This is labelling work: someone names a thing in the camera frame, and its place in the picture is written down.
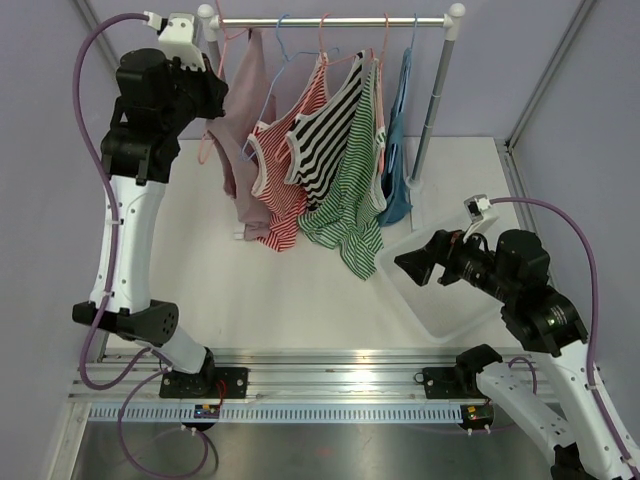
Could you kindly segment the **blue tank top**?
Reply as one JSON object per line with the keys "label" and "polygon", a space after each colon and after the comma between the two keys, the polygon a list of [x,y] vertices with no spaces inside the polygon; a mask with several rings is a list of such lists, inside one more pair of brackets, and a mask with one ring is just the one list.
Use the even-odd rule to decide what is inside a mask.
{"label": "blue tank top", "polygon": [[404,169],[404,120],[411,68],[412,48],[408,47],[403,53],[396,96],[387,128],[385,167],[381,179],[386,208],[378,216],[380,227],[398,223],[412,209]]}

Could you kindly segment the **mauve pink tank top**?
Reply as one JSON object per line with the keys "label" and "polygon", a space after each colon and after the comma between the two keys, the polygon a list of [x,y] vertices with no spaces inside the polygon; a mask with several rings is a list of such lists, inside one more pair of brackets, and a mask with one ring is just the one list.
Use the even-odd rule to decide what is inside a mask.
{"label": "mauve pink tank top", "polygon": [[205,127],[205,138],[212,141],[221,163],[223,190],[234,202],[245,241],[269,234],[270,211],[252,194],[258,165],[247,140],[258,122],[275,120],[276,99],[270,88],[262,34],[255,29],[225,97],[225,115],[207,121]]}

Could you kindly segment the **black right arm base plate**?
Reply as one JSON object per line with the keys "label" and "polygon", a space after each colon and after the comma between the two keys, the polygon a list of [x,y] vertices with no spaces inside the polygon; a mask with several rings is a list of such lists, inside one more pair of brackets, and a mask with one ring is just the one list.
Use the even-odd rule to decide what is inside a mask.
{"label": "black right arm base plate", "polygon": [[425,367],[422,372],[425,395],[433,400],[480,399],[475,383],[457,367]]}

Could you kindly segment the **light blue wire hanger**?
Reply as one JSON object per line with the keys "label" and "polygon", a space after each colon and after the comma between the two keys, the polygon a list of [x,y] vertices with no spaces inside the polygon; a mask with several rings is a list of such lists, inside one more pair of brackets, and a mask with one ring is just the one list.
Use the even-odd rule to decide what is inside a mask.
{"label": "light blue wire hanger", "polygon": [[258,28],[258,24],[244,26],[244,29],[248,31],[247,50],[238,67],[232,85],[232,93],[237,95],[237,98],[232,103],[240,108],[238,126],[242,132],[240,134],[238,160],[243,166],[249,166],[250,163],[255,166],[258,165],[257,154],[255,149],[249,145],[248,134],[251,132],[255,122],[262,120],[268,113],[274,114],[275,98],[272,96],[272,90],[279,76],[297,56],[311,55],[316,57],[319,54],[317,50],[300,50],[292,56],[287,54],[279,32],[281,23],[286,17],[288,17],[288,14],[283,14],[274,23],[276,40],[281,50],[282,64],[272,81],[269,80],[266,72],[262,32]]}

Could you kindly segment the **white silver clothes rack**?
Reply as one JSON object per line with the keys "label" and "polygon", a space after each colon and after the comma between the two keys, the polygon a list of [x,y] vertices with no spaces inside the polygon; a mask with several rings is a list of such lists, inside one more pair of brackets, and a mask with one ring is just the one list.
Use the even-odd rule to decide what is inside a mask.
{"label": "white silver clothes rack", "polygon": [[[418,153],[416,154],[416,159],[414,162],[414,167],[411,175],[408,177],[407,185],[410,189],[415,189],[420,184],[420,175],[421,169],[426,159],[426,153],[428,150],[428,145],[432,137],[433,124],[435,122],[437,111],[439,108],[440,96],[442,93],[442,89],[444,86],[444,82],[446,79],[447,71],[449,68],[449,63],[451,60],[453,48],[455,45],[455,41],[459,36],[459,30],[462,22],[462,18],[466,13],[466,7],[461,3],[454,3],[450,6],[449,11],[441,17],[427,18],[427,17],[418,17],[418,27],[440,27],[445,30],[444,43],[442,52],[440,55],[440,60],[436,72],[436,78],[434,81],[434,87],[431,93],[429,107],[426,113],[425,123],[422,129],[420,144],[418,148]],[[263,29],[275,29],[274,23],[279,19],[232,19],[225,18],[225,24],[228,26],[228,29],[244,29],[244,26],[249,24],[253,25],[255,23],[258,24],[258,28],[260,30]],[[282,22],[283,28],[317,28],[317,21],[320,18],[286,18]],[[414,17],[412,18],[404,18],[404,17],[393,17],[390,18],[390,29],[391,28],[404,28],[410,27],[412,28]],[[335,27],[335,28],[384,28],[385,25],[385,17],[336,17],[333,18],[331,15],[326,19],[324,27]]]}

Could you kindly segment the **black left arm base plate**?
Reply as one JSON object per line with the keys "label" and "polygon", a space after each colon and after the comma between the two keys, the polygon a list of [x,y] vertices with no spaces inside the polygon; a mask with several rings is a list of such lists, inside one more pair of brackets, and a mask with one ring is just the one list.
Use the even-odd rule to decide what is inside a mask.
{"label": "black left arm base plate", "polygon": [[170,372],[162,376],[159,396],[163,399],[245,399],[249,370],[215,367],[210,372]]}

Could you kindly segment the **white plastic basket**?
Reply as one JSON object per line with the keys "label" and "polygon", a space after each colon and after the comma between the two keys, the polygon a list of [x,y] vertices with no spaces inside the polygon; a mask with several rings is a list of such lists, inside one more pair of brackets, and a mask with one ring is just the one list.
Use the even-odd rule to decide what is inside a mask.
{"label": "white plastic basket", "polygon": [[441,217],[384,247],[376,255],[377,272],[389,304],[401,317],[422,328],[429,341],[436,344],[449,343],[476,327],[498,321],[500,304],[464,281],[440,286],[436,279],[444,272],[441,266],[435,268],[429,284],[420,287],[394,259],[424,246],[440,229],[465,229],[469,224],[470,219],[464,212]]}

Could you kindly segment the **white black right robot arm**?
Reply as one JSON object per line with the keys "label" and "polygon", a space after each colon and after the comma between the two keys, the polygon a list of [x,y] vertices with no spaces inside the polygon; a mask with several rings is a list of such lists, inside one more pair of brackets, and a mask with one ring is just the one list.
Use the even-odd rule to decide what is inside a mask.
{"label": "white black right robot arm", "polygon": [[468,282],[498,300],[507,330],[552,387],[557,416],[532,391],[517,386],[500,354],[487,344],[456,358],[453,380],[466,396],[500,406],[545,455],[555,479],[636,479],[639,448],[612,413],[609,396],[588,359],[588,334],[573,303],[549,283],[549,254],[536,234],[503,232],[495,250],[481,234],[437,231],[394,263],[418,286],[436,266],[439,284]]}

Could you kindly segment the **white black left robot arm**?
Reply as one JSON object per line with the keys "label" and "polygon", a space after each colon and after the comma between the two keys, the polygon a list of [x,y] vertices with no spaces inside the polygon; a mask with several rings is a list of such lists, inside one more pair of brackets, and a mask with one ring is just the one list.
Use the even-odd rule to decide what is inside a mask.
{"label": "white black left robot arm", "polygon": [[214,355],[179,325],[179,308],[150,293],[157,215],[180,152],[178,138],[196,119],[223,116],[227,84],[207,56],[168,58],[145,48],[125,54],[116,71],[119,96],[100,151],[107,178],[99,270],[74,322],[134,342],[171,366],[163,398],[203,398],[217,387]]}

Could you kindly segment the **green white striped tank top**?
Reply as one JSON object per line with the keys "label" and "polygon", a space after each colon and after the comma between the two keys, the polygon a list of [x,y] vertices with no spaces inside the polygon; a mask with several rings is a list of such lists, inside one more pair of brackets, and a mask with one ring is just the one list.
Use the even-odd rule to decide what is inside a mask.
{"label": "green white striped tank top", "polygon": [[386,209],[381,187],[386,147],[381,77],[381,62],[374,59],[329,192],[316,210],[298,218],[311,242],[338,249],[344,264],[362,280],[376,272],[375,257],[384,247],[378,223]]}

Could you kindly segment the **aluminium mounting rail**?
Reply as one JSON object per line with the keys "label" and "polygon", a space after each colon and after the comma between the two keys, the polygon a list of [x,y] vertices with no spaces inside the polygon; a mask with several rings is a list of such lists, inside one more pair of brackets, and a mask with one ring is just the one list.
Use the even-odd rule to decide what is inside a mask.
{"label": "aluminium mounting rail", "polygon": [[[449,367],[455,355],[418,355],[421,351],[336,351],[309,355],[266,354],[249,351],[218,352],[215,367],[249,370],[247,402],[407,403],[427,401],[422,385],[425,367]],[[94,383],[108,383],[133,359],[132,355],[106,355],[87,366]],[[133,387],[159,371],[160,361],[145,354],[131,372],[107,390],[87,387],[78,373],[68,398],[76,401],[123,399]]]}

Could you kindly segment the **red white striped tank top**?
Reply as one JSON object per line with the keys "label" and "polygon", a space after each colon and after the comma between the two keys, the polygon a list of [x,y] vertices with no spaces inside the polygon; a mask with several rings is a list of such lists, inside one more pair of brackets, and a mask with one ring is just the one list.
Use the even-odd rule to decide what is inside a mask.
{"label": "red white striped tank top", "polygon": [[305,89],[290,110],[270,124],[257,122],[248,137],[258,165],[251,193],[266,205],[269,212],[268,233],[259,237],[258,241],[276,252],[295,246],[297,218],[306,209],[303,189],[285,182],[291,165],[286,134],[292,129],[298,115],[311,114],[327,103],[327,66],[328,55],[322,53]]}

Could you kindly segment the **black white striped tank top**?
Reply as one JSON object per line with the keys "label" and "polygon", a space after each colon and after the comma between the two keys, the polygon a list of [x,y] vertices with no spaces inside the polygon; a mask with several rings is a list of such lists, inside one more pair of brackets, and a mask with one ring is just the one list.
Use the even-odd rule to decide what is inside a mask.
{"label": "black white striped tank top", "polygon": [[285,179],[306,193],[306,209],[324,202],[346,152],[355,112],[362,94],[365,53],[353,57],[350,70],[337,92],[327,87],[328,58],[322,55],[314,77],[286,134],[292,160]]}

